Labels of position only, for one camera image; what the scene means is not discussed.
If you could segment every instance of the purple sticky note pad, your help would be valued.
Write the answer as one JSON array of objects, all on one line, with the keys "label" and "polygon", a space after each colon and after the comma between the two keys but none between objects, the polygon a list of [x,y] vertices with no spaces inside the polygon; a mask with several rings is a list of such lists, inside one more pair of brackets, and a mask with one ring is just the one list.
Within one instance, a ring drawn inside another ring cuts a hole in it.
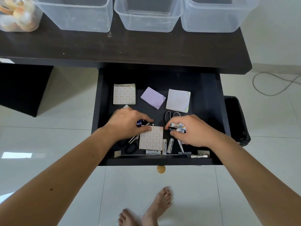
[{"label": "purple sticky note pad", "polygon": [[162,94],[159,94],[157,91],[154,91],[152,88],[148,87],[141,96],[141,99],[146,101],[151,106],[159,109],[160,106],[165,101],[166,97]]}]

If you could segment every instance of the drawer knob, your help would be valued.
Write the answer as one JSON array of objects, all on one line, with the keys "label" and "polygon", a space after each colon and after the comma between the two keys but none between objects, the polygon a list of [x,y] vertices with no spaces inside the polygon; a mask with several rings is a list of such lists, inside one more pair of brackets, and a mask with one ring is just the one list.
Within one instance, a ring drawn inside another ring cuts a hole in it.
[{"label": "drawer knob", "polygon": [[166,170],[165,166],[157,166],[157,171],[160,174],[163,174],[165,172],[165,170]]}]

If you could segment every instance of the clear plastic container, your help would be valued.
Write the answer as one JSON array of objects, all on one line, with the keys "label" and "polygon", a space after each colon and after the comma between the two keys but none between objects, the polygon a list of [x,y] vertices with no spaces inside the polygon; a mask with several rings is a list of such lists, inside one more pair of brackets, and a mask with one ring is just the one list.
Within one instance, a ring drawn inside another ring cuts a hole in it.
[{"label": "clear plastic container", "polygon": [[127,30],[171,32],[183,13],[182,0],[115,0]]},{"label": "clear plastic container", "polygon": [[184,0],[182,27],[188,32],[234,32],[259,0]]},{"label": "clear plastic container", "polygon": [[0,30],[32,32],[39,27],[43,12],[30,0],[0,0]]},{"label": "clear plastic container", "polygon": [[34,0],[62,30],[108,32],[113,0]]}]

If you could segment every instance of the foot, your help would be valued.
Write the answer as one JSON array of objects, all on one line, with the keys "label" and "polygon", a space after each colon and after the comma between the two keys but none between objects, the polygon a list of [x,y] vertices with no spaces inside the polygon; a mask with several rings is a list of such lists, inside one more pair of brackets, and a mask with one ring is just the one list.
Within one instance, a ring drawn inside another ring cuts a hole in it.
[{"label": "foot", "polygon": [[142,217],[143,222],[152,220],[158,220],[160,216],[171,206],[171,193],[168,187],[164,187],[160,193],[157,194],[155,200],[148,208],[146,213]]},{"label": "foot", "polygon": [[122,210],[118,219],[119,226],[139,226],[132,214],[127,209]]}]

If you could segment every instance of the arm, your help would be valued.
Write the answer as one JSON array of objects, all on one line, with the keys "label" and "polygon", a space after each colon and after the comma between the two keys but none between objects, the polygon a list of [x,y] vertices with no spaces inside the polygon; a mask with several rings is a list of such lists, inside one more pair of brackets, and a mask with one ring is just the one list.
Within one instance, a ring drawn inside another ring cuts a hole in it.
[{"label": "arm", "polygon": [[136,127],[147,115],[125,108],[108,123],[17,190],[0,205],[0,225],[57,225],[108,150],[118,140],[151,130]]},{"label": "arm", "polygon": [[222,161],[242,190],[261,223],[266,225],[301,225],[301,197],[267,170],[231,137],[213,129],[195,115],[173,117],[186,133],[171,135],[185,143],[210,148]]}]

